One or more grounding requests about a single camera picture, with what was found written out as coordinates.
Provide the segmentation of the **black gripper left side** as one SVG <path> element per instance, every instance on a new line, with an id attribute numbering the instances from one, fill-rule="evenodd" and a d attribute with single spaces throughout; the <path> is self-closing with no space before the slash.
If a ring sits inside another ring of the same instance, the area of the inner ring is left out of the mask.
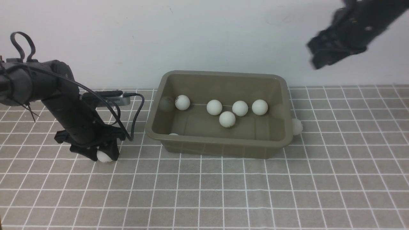
<path id="1" fill-rule="evenodd" d="M 107 156 L 117 161 L 120 155 L 117 139 L 124 140 L 121 128 L 114 126 L 73 126 L 55 134 L 57 143 L 69 143 L 70 151 L 96 162 L 100 145 L 107 144 Z"/>

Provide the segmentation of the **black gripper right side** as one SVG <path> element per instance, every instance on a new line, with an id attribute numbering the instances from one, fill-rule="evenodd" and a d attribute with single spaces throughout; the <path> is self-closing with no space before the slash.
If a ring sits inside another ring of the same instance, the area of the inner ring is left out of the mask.
<path id="1" fill-rule="evenodd" d="M 346 6 L 334 14 L 331 25 L 307 43 L 312 65 L 321 69 L 361 54 L 388 26 L 388 6 Z"/>

